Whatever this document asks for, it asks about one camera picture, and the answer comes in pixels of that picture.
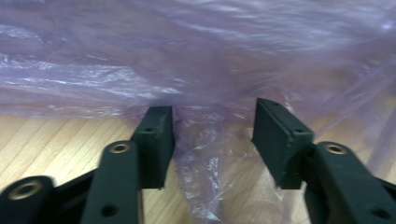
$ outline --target crumpled plastic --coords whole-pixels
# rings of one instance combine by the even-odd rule
[[[395,182],[396,1],[0,0],[0,112],[141,118],[175,107],[197,223],[308,223],[250,142],[257,97]]]

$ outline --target screw hole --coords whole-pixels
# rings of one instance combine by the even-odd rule
[[[113,217],[119,212],[119,208],[114,204],[107,204],[102,208],[102,216]]]
[[[128,145],[125,144],[120,144],[120,145],[116,145],[113,148],[110,149],[110,152],[112,153],[122,153],[125,152],[129,149]]]
[[[19,187],[12,190],[11,193],[9,193],[8,197],[11,200],[25,199],[38,193],[42,187],[43,185],[41,184],[41,182],[33,180],[25,184],[22,184]]]
[[[385,210],[380,207],[375,207],[370,210],[370,212],[375,215],[376,217],[382,218],[382,219],[390,219],[390,214]]]
[[[346,149],[344,149],[343,147],[335,146],[335,145],[327,145],[326,150],[328,150],[329,152],[331,152],[333,154],[339,154],[339,155],[347,153]]]

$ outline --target clear plastic sheet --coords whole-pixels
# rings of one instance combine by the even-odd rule
[[[396,152],[396,1],[0,0],[0,112],[139,118],[173,105],[197,223],[307,223],[250,142],[256,97],[353,148]]]

